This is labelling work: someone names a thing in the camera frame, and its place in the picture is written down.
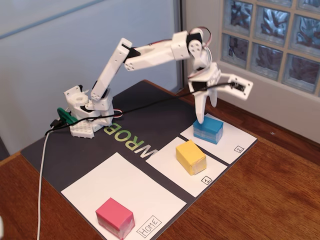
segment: white paper sheet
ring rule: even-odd
[[[119,153],[109,157],[61,193],[108,240],[119,239],[99,225],[96,210],[109,198],[133,212],[135,227],[125,240],[152,238],[186,205]],[[152,225],[145,225],[148,221],[155,226],[151,231]]]
[[[189,175],[176,159],[176,146],[183,143],[185,143],[183,139],[176,137],[146,162],[192,196],[197,197],[227,166],[206,155],[206,169],[196,175]]]
[[[227,122],[210,114],[206,114],[205,116],[223,122],[222,137],[218,144],[213,144],[195,137],[194,127],[192,125],[180,134],[187,139],[191,139],[195,144],[228,164],[232,164],[256,141],[254,136],[251,136]]]

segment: blue block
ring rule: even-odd
[[[222,137],[224,123],[213,118],[204,117],[203,123],[193,123],[193,136],[217,144]]]

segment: glass block window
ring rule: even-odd
[[[249,41],[223,34],[222,59],[241,68],[246,67]]]
[[[220,59],[320,97],[320,0],[224,0]]]
[[[242,1],[224,1],[224,28],[249,35],[253,5]]]
[[[250,70],[256,74],[277,80],[283,52],[253,43]]]
[[[320,13],[320,0],[298,0],[298,9]]]
[[[308,93],[314,93],[320,63],[289,54],[282,82]]]
[[[296,15],[291,36],[291,48],[320,56],[320,20]]]
[[[280,46],[285,44],[290,13],[258,6],[254,36]]]
[[[269,2],[269,3],[273,3],[273,4],[277,4],[277,5],[281,5],[281,6],[285,6],[285,7],[291,7],[292,5],[292,0],[259,0],[261,2]]]

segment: robotic arm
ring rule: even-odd
[[[172,60],[185,60],[192,58],[193,73],[188,76],[190,91],[210,87],[218,83],[221,77],[227,77],[228,82],[235,82],[235,87],[229,85],[220,88],[210,88],[206,91],[193,93],[195,99],[196,117],[200,123],[204,121],[206,99],[209,96],[213,107],[217,105],[217,91],[227,92],[240,99],[246,100],[250,94],[253,83],[234,74],[223,74],[217,63],[212,62],[209,42],[203,42],[203,31],[194,28],[190,33],[182,31],[173,34],[172,39],[154,42],[146,46],[132,47],[132,43],[122,38],[109,59],[91,91],[91,100],[82,91],[82,86],[75,86],[64,92],[71,115],[82,119],[86,117],[108,116],[114,114],[112,95],[109,84],[117,74],[122,64],[128,71],[157,66]],[[86,129],[92,129],[87,134],[79,131],[79,126],[70,128],[75,137],[92,138],[94,132],[103,126],[110,126],[112,118],[99,118],[86,121]]]

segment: green clip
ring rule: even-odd
[[[63,123],[67,124],[73,124],[76,121],[78,121],[74,116],[71,116],[70,113],[66,112],[63,108],[59,107],[57,109],[57,112],[59,114],[60,120],[63,121]]]

